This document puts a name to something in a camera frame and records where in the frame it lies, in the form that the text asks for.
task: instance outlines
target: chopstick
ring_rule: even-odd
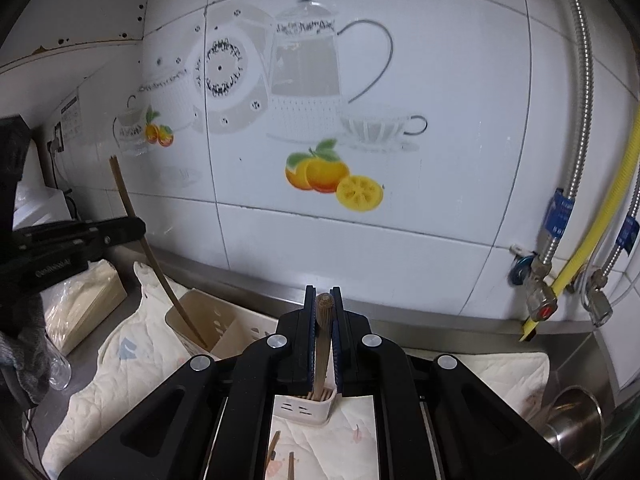
[[[293,451],[289,452],[289,473],[287,474],[287,480],[295,480],[294,477],[295,460],[293,457]]]
[[[276,431],[271,438],[271,443],[269,444],[269,449],[267,449],[267,457],[264,460],[264,471],[267,471],[267,466],[269,462],[273,460],[273,451],[276,449],[276,444],[280,438],[280,430]]]
[[[111,173],[113,173],[113,179],[116,181],[116,187],[118,188],[118,193],[120,194],[120,199],[122,200],[122,205],[124,206],[124,210],[127,212],[127,216],[134,217],[136,216],[136,212],[133,211],[133,204],[131,203],[131,199],[129,197],[129,193],[127,192],[127,187],[124,184],[124,178],[122,177],[122,172],[120,171],[120,164],[118,163],[118,158],[116,156],[112,156],[109,158],[109,165],[111,166]],[[140,245],[142,246],[142,250],[145,253],[146,259],[151,264],[152,269],[156,273],[156,277],[158,281],[160,281],[160,285],[164,288],[164,292],[169,297],[169,300],[174,304],[175,309],[180,314],[182,320],[187,324],[187,326],[191,329],[194,335],[199,339],[199,343],[202,345],[202,348],[208,350],[207,344],[204,342],[204,338],[200,334],[199,330],[194,325],[193,321],[189,318],[187,312],[180,304],[180,301],[176,297],[174,290],[169,286],[169,282],[166,280],[162,269],[160,268],[160,264],[149,246],[149,243],[146,241],[145,237],[140,239]]]

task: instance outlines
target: metal bowl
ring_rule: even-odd
[[[598,401],[580,386],[563,390],[538,433],[580,473],[589,478],[600,452],[604,420]]]

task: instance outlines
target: printed label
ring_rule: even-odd
[[[640,231],[638,221],[631,216],[626,217],[618,233],[618,238],[616,238],[616,245],[622,247],[626,254],[631,254],[631,249],[634,248],[636,238],[638,238],[638,231]]]
[[[564,197],[560,188],[556,189],[545,219],[545,229],[554,238],[561,238],[564,234],[573,209],[574,201]]]

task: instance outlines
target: power cord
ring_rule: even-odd
[[[33,422],[33,417],[35,413],[36,413],[36,408],[33,408],[26,412],[27,424],[25,425],[25,428],[22,430],[22,434],[24,435],[25,439],[28,441],[29,437],[27,436],[27,432],[31,430],[31,434],[33,435],[33,441],[36,445],[36,453],[38,454],[38,464],[40,464],[41,472],[44,473],[45,478],[49,478],[49,476],[47,475],[44,469],[44,466],[42,465],[42,459],[40,458],[40,444],[38,443],[38,437],[36,436],[36,432],[33,429],[32,422]],[[35,466],[35,462],[33,461],[33,456],[31,456],[31,448],[29,447],[28,442],[27,442],[27,455],[29,456],[29,462],[31,462],[33,466]]]
[[[54,152],[58,149],[58,140],[50,140],[49,142],[47,142],[47,151],[49,152],[49,158],[51,160],[51,173],[53,174],[53,184],[54,186],[56,186],[56,189],[60,189],[60,187],[58,186],[58,178],[56,176],[56,172],[60,173],[60,170],[58,169],[58,165],[56,163],[56,156],[54,155]],[[73,207],[73,210],[70,211],[71,216],[74,220],[78,220],[78,206],[76,205],[76,201],[71,198],[69,196],[69,194],[73,191],[73,189],[71,189],[70,187],[66,190],[63,191],[64,195],[65,195],[65,201],[68,202],[69,204],[71,204],[71,206]]]

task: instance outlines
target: black cable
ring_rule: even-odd
[[[74,207],[73,212],[71,213],[71,218],[73,218],[74,220],[78,220],[78,206],[76,205],[76,202],[74,201],[73,198],[71,198],[68,194],[65,194],[65,200],[68,200],[71,205]]]
[[[27,424],[26,427],[24,428],[24,430],[22,430],[22,433],[24,435],[24,437],[27,439],[27,441],[29,440],[29,437],[27,436],[27,432],[29,430],[31,430],[31,434],[33,435],[33,440],[34,443],[36,445],[36,453],[38,454],[38,463],[40,464],[40,469],[42,471],[44,471],[44,475],[46,478],[49,478],[49,476],[47,475],[44,466],[42,465],[42,459],[40,458],[40,444],[38,443],[38,437],[36,436],[36,432],[33,429],[33,417],[35,416],[36,413],[36,408],[33,408],[32,410],[29,410],[28,412],[26,412],[26,417],[27,417]],[[30,462],[35,466],[35,464],[33,463],[33,457],[31,456],[31,449],[29,448],[29,444],[27,443],[27,454],[29,455],[29,460]]]

